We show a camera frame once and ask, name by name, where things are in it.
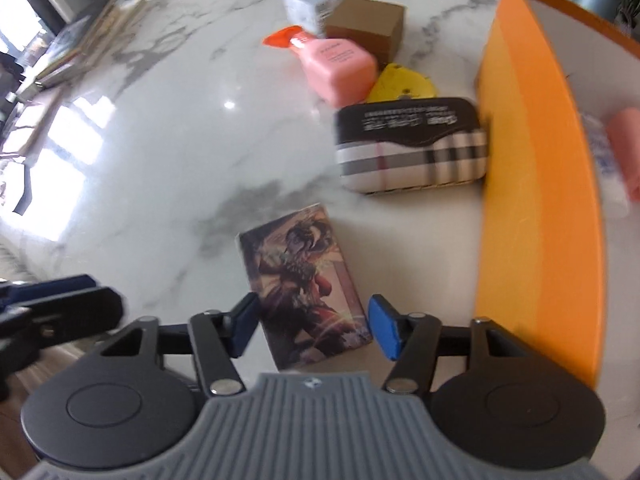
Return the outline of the anime art card box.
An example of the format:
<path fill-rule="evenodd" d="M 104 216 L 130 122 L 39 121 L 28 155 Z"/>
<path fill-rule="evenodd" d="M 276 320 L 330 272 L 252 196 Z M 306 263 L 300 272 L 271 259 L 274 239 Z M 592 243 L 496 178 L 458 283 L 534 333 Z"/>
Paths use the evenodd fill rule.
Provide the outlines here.
<path fill-rule="evenodd" d="M 278 370 L 370 344 L 367 317 L 325 206 L 242 232 L 238 245 Z"/>

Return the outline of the plaid glasses case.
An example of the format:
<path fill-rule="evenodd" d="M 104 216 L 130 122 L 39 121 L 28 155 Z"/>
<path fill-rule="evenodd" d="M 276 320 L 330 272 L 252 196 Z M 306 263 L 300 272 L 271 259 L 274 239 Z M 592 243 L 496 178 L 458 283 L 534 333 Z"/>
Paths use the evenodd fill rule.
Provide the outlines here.
<path fill-rule="evenodd" d="M 381 194 L 483 179 L 489 142 L 474 104 L 429 98 L 357 104 L 335 114 L 344 188 Z"/>

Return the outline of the white cream tube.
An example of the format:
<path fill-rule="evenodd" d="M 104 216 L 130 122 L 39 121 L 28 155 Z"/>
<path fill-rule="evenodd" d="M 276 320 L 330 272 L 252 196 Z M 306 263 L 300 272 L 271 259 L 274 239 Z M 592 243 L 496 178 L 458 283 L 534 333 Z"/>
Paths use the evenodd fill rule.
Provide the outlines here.
<path fill-rule="evenodd" d="M 580 114 L 580 118 L 596 168 L 603 214 L 608 219 L 625 218 L 630 211 L 630 200 L 602 122 L 586 113 Z"/>

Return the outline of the pink tray on table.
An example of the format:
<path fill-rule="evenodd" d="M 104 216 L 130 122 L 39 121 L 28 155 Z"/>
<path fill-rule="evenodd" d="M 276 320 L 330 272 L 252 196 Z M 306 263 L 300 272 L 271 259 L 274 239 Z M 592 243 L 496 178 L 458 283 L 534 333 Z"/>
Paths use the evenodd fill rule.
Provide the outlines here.
<path fill-rule="evenodd" d="M 43 139 L 47 136 L 52 122 L 58 114 L 58 109 L 72 88 L 71 84 L 59 84 L 54 88 L 40 92 L 26 105 L 20 119 L 27 115 L 24 127 L 29 130 L 29 136 L 25 144 L 18 150 L 22 157 L 27 158 L 40 150 Z"/>

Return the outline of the large orange storage box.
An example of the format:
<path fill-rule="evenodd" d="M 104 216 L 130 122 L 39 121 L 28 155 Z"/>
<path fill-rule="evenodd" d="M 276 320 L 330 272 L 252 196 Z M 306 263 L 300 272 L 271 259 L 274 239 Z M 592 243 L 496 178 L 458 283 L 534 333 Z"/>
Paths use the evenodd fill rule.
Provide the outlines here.
<path fill-rule="evenodd" d="M 489 158 L 475 312 L 594 386 L 605 234 L 582 114 L 638 104 L 639 46 L 568 0 L 499 0 L 476 88 Z"/>

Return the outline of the stack of books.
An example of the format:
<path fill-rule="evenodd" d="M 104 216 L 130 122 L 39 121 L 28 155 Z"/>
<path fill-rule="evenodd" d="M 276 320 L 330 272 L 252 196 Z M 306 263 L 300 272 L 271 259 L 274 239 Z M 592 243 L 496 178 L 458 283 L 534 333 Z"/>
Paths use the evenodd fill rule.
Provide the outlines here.
<path fill-rule="evenodd" d="M 93 68 L 145 3 L 146 0 L 91 3 L 54 38 L 35 65 L 32 82 L 37 88 L 51 88 Z"/>

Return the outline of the pink lotion bottle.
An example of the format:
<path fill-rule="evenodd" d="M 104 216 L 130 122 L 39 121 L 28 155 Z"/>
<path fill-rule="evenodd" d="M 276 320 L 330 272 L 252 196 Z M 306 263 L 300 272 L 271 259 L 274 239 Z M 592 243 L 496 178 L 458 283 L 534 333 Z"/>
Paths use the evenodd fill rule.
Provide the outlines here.
<path fill-rule="evenodd" d="M 308 86 L 334 108 L 363 102 L 378 80 L 376 58 L 349 39 L 320 38 L 293 25 L 267 36 L 262 44 L 293 52 Z"/>

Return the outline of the brown cardboard box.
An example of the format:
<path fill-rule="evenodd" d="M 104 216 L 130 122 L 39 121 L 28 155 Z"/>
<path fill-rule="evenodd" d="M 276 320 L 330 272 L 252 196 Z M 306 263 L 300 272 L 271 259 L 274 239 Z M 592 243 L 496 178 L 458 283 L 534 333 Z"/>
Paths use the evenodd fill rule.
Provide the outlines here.
<path fill-rule="evenodd" d="M 394 62 L 404 36 L 406 8 L 378 0 L 342 0 L 324 21 L 326 38 L 356 42 L 384 68 Z"/>

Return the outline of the translucent white cube box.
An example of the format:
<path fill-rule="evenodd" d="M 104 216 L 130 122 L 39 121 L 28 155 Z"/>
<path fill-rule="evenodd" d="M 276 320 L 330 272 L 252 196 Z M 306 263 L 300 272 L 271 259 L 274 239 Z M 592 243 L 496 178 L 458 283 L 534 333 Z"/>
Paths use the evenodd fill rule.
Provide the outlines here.
<path fill-rule="evenodd" d="M 291 25 L 300 26 L 311 35 L 323 37 L 326 19 L 342 0 L 282 0 Z"/>

